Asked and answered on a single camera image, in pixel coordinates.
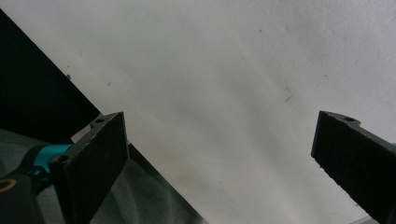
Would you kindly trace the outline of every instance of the white wall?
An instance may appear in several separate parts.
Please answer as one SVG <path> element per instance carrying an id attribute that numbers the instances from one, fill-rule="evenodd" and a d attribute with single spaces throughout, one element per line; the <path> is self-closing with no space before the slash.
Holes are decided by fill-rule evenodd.
<path id="1" fill-rule="evenodd" d="M 366 216 L 310 150 L 320 109 L 395 142 L 395 1 L 0 7 L 209 223 Z"/>

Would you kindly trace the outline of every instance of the white surface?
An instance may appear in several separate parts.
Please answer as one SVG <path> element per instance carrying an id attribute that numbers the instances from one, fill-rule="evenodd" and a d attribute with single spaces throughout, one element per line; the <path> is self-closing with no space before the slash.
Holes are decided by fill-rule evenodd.
<path id="1" fill-rule="evenodd" d="M 310 150 L 320 109 L 396 141 L 394 1 L 0 7 L 210 224 L 366 216 Z"/>

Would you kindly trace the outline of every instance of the white sheet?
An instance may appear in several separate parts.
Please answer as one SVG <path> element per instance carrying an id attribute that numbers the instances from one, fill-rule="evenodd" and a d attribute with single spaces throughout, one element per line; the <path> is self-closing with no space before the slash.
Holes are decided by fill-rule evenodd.
<path id="1" fill-rule="evenodd" d="M 210 224 L 366 216 L 310 150 L 320 109 L 395 141 L 395 1 L 0 7 Z"/>

